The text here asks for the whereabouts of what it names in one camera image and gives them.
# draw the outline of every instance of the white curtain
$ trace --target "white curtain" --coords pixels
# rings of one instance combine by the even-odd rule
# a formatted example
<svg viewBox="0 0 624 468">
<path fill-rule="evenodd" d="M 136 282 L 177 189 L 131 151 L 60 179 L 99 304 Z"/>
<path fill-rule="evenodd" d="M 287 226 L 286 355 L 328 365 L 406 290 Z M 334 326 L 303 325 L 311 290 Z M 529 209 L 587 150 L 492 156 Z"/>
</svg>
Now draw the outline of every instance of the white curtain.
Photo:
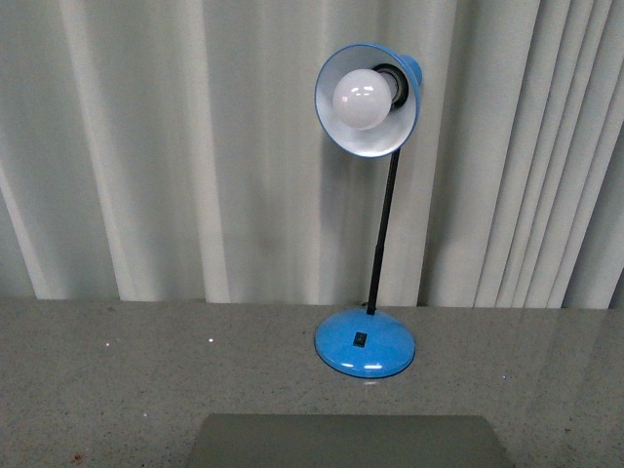
<svg viewBox="0 0 624 468">
<path fill-rule="evenodd" d="M 379 304 L 624 304 L 624 2 L 0 3 L 0 296 L 366 300 L 388 158 L 317 73 L 424 74 Z"/>
</svg>

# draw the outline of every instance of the black switch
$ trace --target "black switch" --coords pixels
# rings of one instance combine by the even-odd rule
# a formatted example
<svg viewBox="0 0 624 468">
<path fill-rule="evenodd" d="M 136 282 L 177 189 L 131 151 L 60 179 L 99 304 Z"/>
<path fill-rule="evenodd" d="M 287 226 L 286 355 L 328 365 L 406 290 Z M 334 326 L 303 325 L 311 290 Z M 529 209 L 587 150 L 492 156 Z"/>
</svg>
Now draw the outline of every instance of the black switch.
<svg viewBox="0 0 624 468">
<path fill-rule="evenodd" d="M 355 339 L 353 340 L 353 345 L 364 348 L 364 345 L 367 344 L 367 336 L 368 335 L 366 333 L 357 331 L 355 333 Z"/>
</svg>

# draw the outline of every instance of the lamp arm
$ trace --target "lamp arm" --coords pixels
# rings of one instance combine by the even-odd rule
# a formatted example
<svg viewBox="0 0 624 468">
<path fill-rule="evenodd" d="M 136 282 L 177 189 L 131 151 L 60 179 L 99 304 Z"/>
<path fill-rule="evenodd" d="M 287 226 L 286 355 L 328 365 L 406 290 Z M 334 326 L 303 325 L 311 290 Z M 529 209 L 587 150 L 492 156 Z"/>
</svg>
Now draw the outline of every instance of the lamp arm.
<svg viewBox="0 0 624 468">
<path fill-rule="evenodd" d="M 374 261 L 372 264 L 372 276 L 370 277 L 369 303 L 367 314 L 374 315 L 377 307 L 377 292 L 379 291 L 379 279 L 381 278 L 381 263 L 383 262 L 383 250 L 386 243 L 386 233 L 388 232 L 388 220 L 390 219 L 390 207 L 392 206 L 392 194 L 394 193 L 394 182 L 397 178 L 397 168 L 399 167 L 399 155 L 401 148 L 392 153 L 390 169 L 388 170 L 388 181 L 386 183 L 386 194 L 383 199 L 383 210 L 381 211 L 381 222 L 379 223 L 379 235 L 377 245 L 374 248 Z"/>
</svg>

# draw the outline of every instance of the bulb socket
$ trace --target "bulb socket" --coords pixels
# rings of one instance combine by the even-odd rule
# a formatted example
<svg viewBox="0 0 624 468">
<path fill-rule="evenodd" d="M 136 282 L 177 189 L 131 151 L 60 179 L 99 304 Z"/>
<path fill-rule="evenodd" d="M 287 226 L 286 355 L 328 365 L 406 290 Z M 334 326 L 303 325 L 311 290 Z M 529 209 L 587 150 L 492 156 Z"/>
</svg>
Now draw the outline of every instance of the bulb socket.
<svg viewBox="0 0 624 468">
<path fill-rule="evenodd" d="M 380 74 L 388 75 L 396 84 L 396 93 L 392 96 L 392 105 L 390 111 L 400 109 L 403 104 L 408 100 L 410 95 L 410 85 L 408 84 L 408 78 L 401 71 L 398 66 L 390 63 L 380 63 L 373 68 L 374 71 Z"/>
</svg>

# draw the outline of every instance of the blue lamp base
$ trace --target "blue lamp base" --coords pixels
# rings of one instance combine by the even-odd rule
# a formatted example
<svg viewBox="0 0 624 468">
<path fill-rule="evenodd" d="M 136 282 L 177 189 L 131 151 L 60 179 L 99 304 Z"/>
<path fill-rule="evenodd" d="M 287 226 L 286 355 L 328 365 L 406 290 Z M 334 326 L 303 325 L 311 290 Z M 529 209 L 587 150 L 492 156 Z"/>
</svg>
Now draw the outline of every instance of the blue lamp base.
<svg viewBox="0 0 624 468">
<path fill-rule="evenodd" d="M 316 351 L 337 371 L 362 378 L 382 378 L 404 370 L 416 345 L 401 322 L 380 311 L 349 309 L 332 315 L 318 327 Z"/>
</svg>

